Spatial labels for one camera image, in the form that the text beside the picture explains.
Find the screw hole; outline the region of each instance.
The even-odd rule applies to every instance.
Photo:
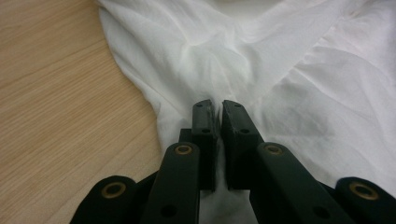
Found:
[[[161,215],[163,215],[163,217],[174,217],[177,213],[177,208],[172,205],[166,205],[161,209]]]
[[[358,193],[364,194],[364,195],[373,195],[373,193],[372,193],[369,189],[364,188],[364,187],[362,187],[362,186],[357,186],[357,187],[356,187],[356,191],[357,191]]]
[[[315,206],[313,208],[313,210],[314,210],[315,215],[317,215],[318,217],[321,217],[321,218],[324,218],[324,219],[328,219],[330,217],[330,213],[324,207]]]

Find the white cloth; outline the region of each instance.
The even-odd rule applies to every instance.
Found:
[[[99,3],[117,64],[157,114],[163,150],[191,126],[194,103],[219,110],[228,99],[317,180],[357,176],[396,196],[396,1]],[[221,169],[200,222],[255,223]]]

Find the light wood surface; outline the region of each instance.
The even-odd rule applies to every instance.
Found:
[[[0,1],[0,223],[68,223],[99,180],[141,180],[156,118],[93,0]]]

